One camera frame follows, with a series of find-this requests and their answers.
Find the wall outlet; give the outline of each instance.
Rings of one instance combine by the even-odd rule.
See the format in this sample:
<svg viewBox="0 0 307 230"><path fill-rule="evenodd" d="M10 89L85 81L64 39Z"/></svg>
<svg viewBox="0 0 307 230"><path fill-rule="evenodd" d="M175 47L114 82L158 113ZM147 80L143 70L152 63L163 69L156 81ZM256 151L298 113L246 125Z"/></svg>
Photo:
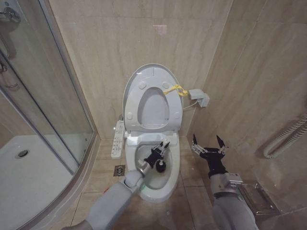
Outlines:
<svg viewBox="0 0 307 230"><path fill-rule="evenodd" d="M204 93L201 89L189 90L189 97L191 100L197 100L200 107L206 107L210 100L208 94Z"/></svg>

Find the shower enclosure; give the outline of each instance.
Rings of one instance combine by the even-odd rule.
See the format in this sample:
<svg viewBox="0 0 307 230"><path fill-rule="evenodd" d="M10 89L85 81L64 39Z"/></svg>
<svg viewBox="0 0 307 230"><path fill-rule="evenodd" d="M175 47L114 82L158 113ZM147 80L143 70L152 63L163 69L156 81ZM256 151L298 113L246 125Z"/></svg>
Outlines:
<svg viewBox="0 0 307 230"><path fill-rule="evenodd" d="M0 225L18 229L70 183L96 135L48 2L0 0Z"/></svg>

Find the bidet control panel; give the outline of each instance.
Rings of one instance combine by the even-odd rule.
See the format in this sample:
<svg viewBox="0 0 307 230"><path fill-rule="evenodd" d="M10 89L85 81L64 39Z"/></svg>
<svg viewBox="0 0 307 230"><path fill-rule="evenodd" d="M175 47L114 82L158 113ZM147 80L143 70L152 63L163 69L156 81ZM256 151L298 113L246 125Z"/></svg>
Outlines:
<svg viewBox="0 0 307 230"><path fill-rule="evenodd" d="M111 157L113 159L119 159L121 156L124 133L125 133L124 121L119 120L116 123L116 129L115 129L115 134L114 134L114 139L113 139L113 146L112 146L112 152L111 152Z"/></svg>

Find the toilet lid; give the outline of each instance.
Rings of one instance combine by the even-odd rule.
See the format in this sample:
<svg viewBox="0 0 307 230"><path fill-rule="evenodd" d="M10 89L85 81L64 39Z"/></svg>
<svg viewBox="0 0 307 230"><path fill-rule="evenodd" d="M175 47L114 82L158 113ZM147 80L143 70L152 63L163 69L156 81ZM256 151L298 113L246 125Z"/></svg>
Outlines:
<svg viewBox="0 0 307 230"><path fill-rule="evenodd" d="M124 123L127 131L178 131L182 121L182 97L173 73L159 64L138 68L129 79L123 97Z"/></svg>

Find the shower drain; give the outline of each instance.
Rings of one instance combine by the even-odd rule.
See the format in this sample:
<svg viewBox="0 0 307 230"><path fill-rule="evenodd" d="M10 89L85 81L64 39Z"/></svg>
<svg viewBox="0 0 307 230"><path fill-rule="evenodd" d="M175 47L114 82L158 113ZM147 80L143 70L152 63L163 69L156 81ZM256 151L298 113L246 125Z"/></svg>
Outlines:
<svg viewBox="0 0 307 230"><path fill-rule="evenodd" d="M18 158L22 158L22 157L25 157L28 153L29 153L29 150L22 150L17 154L17 156Z"/></svg>

